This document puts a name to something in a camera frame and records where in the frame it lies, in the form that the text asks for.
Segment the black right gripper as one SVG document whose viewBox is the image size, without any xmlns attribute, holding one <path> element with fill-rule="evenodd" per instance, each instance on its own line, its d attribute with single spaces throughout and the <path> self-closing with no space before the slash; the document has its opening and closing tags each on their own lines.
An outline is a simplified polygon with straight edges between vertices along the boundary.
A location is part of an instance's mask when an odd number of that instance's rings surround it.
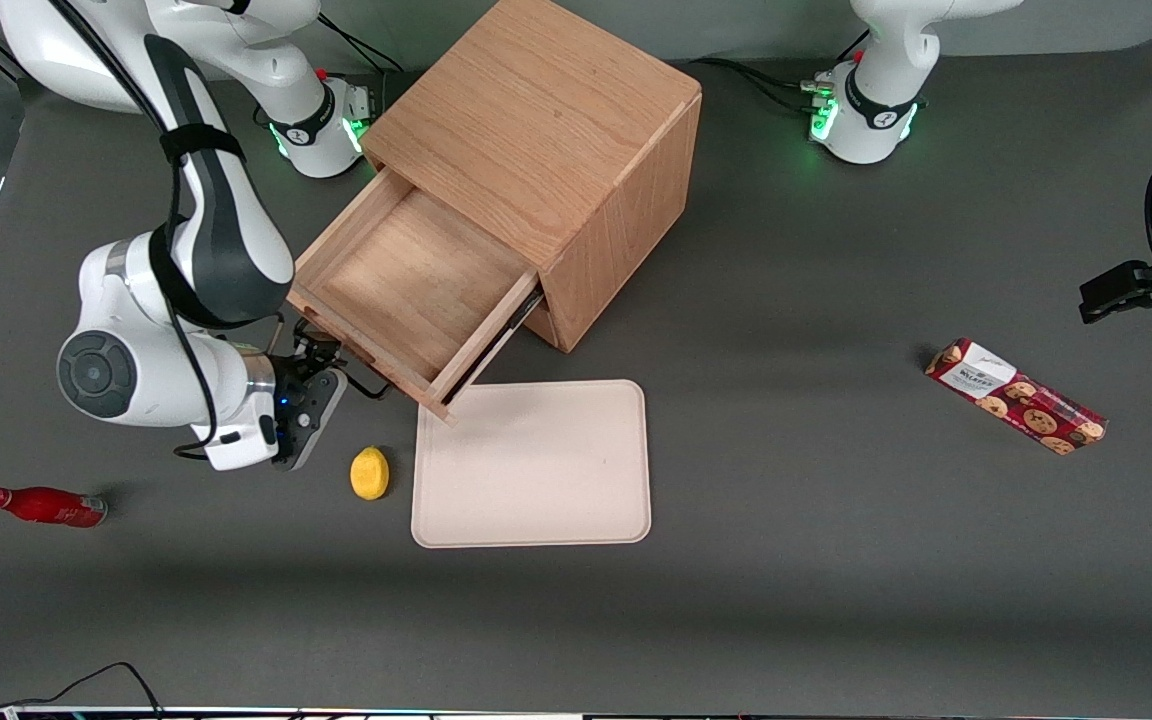
<svg viewBox="0 0 1152 720">
<path fill-rule="evenodd" d="M 270 354 L 270 363 L 275 377 L 275 404 L 305 404 L 311 392 L 320 388 L 316 379 L 320 370 L 346 365 L 342 343 L 329 340 L 329 334 L 310 323 L 294 324 L 291 354 Z"/>
</svg>

